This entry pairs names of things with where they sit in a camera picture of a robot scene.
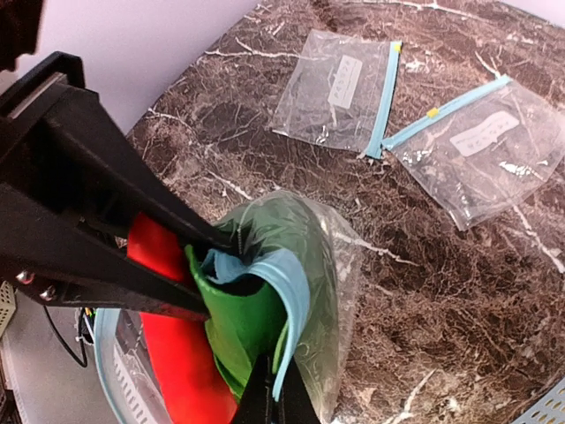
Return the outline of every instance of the blue plastic rim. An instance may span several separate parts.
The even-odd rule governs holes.
[[[120,424],[125,424],[126,420],[120,409],[117,407],[117,401],[114,399],[109,390],[109,382],[107,373],[103,367],[103,349],[107,339],[116,336],[117,319],[120,316],[120,309],[96,309],[96,319],[94,320],[94,357],[96,360],[96,370],[100,378],[100,384],[104,390],[104,395],[108,399],[108,403],[114,411]]]

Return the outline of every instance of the metal screw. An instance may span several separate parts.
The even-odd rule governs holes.
[[[22,284],[31,284],[35,278],[33,272],[26,271],[25,269],[16,275],[16,279]]]
[[[50,285],[46,291],[39,295],[46,302],[50,302],[55,298],[56,289],[54,285]]]

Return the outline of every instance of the white label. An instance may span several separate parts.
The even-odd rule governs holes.
[[[335,73],[335,80],[329,92],[328,102],[340,108],[349,109],[355,94],[363,62],[355,57],[343,56]]]
[[[470,130],[451,137],[449,141],[459,150],[461,155],[467,157],[487,148],[495,143],[500,135],[519,125],[520,121],[507,111],[501,110]]]

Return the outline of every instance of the white wall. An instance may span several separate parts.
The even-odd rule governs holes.
[[[6,91],[16,80],[15,72],[1,71],[0,72],[0,95]]]
[[[565,0],[504,0],[504,3],[565,27]]]
[[[38,52],[83,58],[87,86],[128,132],[168,84],[259,0],[47,0]]]

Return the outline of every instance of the plastic bag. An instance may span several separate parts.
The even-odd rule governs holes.
[[[380,157],[401,46],[312,30],[271,128],[293,139]]]
[[[462,231],[549,179],[565,155],[565,120],[502,77],[431,110],[384,145]]]
[[[355,319],[360,270],[353,264],[364,254],[358,235],[332,208],[286,192],[234,209],[217,227],[237,239],[244,261],[287,248],[302,263],[311,307],[294,358],[314,410],[330,422]]]

